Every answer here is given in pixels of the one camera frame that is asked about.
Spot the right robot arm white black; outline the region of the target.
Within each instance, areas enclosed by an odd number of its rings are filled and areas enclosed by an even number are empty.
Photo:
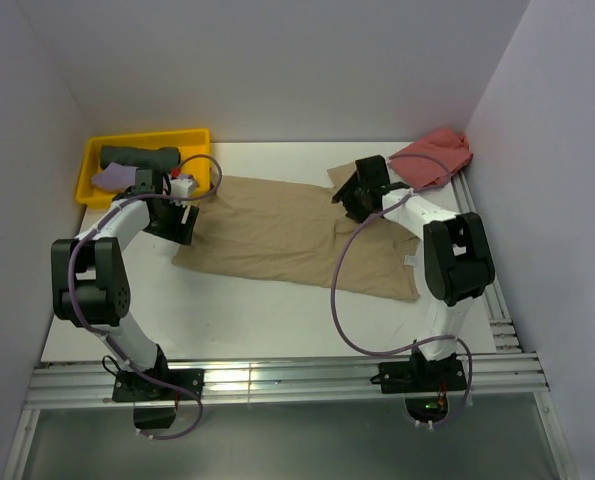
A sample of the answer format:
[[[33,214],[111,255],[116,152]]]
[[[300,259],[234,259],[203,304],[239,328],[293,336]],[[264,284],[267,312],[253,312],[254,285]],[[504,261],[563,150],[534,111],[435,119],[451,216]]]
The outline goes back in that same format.
[[[443,364],[463,344],[459,334],[475,299],[495,279],[485,228],[473,212],[456,213],[422,196],[404,182],[390,180],[380,155],[359,159],[350,178],[335,193],[358,234],[378,219],[397,224],[422,244],[424,279],[432,295],[424,334],[408,347],[420,359],[410,365],[412,383],[429,390],[445,374]]]

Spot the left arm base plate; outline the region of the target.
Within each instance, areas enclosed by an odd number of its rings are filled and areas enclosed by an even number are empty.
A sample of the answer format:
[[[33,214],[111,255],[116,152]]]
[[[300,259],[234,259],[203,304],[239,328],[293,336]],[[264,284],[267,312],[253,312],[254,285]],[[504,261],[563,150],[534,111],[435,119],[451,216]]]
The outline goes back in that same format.
[[[202,369],[170,370],[163,382],[155,385],[133,371],[116,374],[111,400],[133,405],[133,424],[142,430],[165,430],[173,425],[181,401],[200,398],[204,385]]]

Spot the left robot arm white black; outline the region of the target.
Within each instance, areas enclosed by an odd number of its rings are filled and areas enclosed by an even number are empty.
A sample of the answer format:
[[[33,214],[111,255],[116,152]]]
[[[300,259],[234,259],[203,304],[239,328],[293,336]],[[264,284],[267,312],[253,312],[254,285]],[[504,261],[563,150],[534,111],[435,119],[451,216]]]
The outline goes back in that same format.
[[[114,196],[109,209],[75,238],[51,246],[52,301],[55,315],[96,336],[112,353],[121,373],[136,388],[160,399],[172,375],[159,345],[138,325],[123,251],[140,232],[188,245],[198,215],[190,204],[196,190],[191,176],[171,177],[138,169],[132,186]]]

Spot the beige t shirt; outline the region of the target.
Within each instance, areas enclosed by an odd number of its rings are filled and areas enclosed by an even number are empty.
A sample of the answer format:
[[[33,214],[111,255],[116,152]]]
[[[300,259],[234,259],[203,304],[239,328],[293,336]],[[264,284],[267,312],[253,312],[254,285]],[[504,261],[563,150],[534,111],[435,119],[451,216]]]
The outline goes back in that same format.
[[[330,187],[227,176],[216,196],[199,204],[192,243],[173,264],[202,273],[286,281],[414,302],[413,267],[419,240],[405,228],[376,220],[356,238],[333,194],[354,171],[329,169]]]

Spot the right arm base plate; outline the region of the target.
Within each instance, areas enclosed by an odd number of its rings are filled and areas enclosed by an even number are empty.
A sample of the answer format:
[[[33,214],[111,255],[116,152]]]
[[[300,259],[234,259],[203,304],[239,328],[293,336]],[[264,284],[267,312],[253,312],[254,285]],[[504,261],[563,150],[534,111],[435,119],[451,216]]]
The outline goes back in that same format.
[[[459,360],[447,363],[407,360],[380,363],[370,383],[378,385],[382,394],[433,394],[464,391],[467,377]]]

